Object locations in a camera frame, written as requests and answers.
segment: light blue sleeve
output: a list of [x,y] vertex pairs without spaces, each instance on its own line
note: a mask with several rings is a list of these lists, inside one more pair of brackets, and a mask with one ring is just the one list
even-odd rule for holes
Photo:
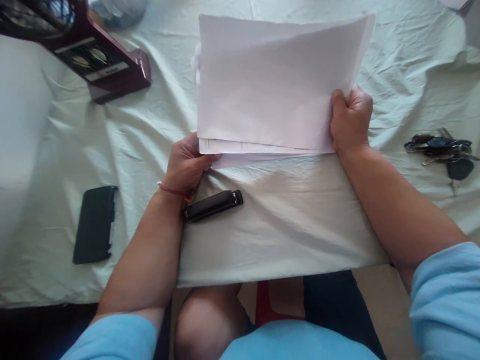
[[61,360],[150,360],[156,344],[157,332],[144,317],[111,315],[88,327]]
[[480,359],[480,248],[466,242],[423,261],[410,319],[423,359]]

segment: knee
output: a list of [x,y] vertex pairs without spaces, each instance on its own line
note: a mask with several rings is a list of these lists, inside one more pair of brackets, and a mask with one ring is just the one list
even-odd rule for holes
[[206,333],[202,328],[201,317],[202,314],[196,311],[195,302],[187,299],[176,323],[175,359],[207,359],[204,354]]
[[234,302],[237,291],[224,293],[231,290],[199,288],[190,293],[176,323],[176,359],[219,359],[233,339],[244,335],[243,308],[240,303],[236,308]]

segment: person's right hand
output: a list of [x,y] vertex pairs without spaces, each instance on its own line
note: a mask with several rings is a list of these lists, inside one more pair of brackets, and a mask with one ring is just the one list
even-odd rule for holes
[[333,149],[344,153],[351,149],[369,145],[369,124],[372,117],[373,100],[370,95],[355,84],[347,101],[342,90],[335,90],[331,96],[333,118],[330,131]]

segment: hand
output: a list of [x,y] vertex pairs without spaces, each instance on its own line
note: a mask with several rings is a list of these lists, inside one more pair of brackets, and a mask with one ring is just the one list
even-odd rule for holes
[[195,189],[205,171],[220,155],[201,155],[197,133],[175,142],[171,146],[170,160],[162,184],[175,191],[188,192]]
[[333,148],[337,153],[344,153],[369,144],[369,124],[372,117],[373,100],[370,95],[355,84],[350,92],[350,99],[345,99],[342,90],[335,90],[331,96],[333,118],[330,131]]

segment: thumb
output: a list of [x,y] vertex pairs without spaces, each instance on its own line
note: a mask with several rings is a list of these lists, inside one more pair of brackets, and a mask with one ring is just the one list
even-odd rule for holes
[[200,157],[196,157],[192,160],[194,160],[195,166],[202,169],[203,171],[207,171],[212,167],[212,163],[220,159],[222,155],[218,154],[207,154],[207,155],[202,155]]
[[337,89],[331,95],[331,105],[333,106],[333,112],[345,110],[347,108],[347,99],[345,99],[344,92]]

